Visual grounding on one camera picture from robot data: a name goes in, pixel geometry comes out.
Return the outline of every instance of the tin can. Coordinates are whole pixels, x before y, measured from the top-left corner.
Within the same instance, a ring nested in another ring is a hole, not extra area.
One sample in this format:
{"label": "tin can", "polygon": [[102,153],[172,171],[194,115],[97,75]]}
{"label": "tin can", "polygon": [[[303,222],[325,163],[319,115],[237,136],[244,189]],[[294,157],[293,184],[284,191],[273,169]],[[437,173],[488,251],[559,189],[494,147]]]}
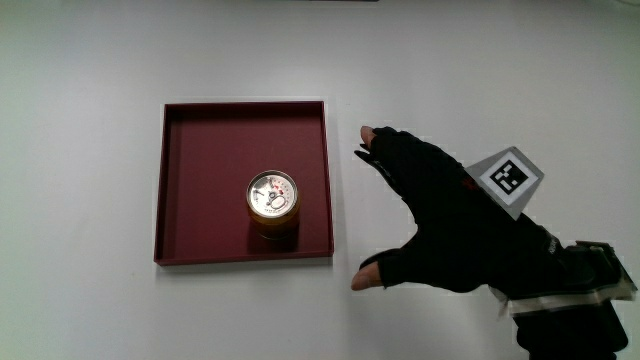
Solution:
{"label": "tin can", "polygon": [[300,193],[293,179],[278,170],[256,175],[247,187],[251,224],[264,238],[286,239],[300,224]]}

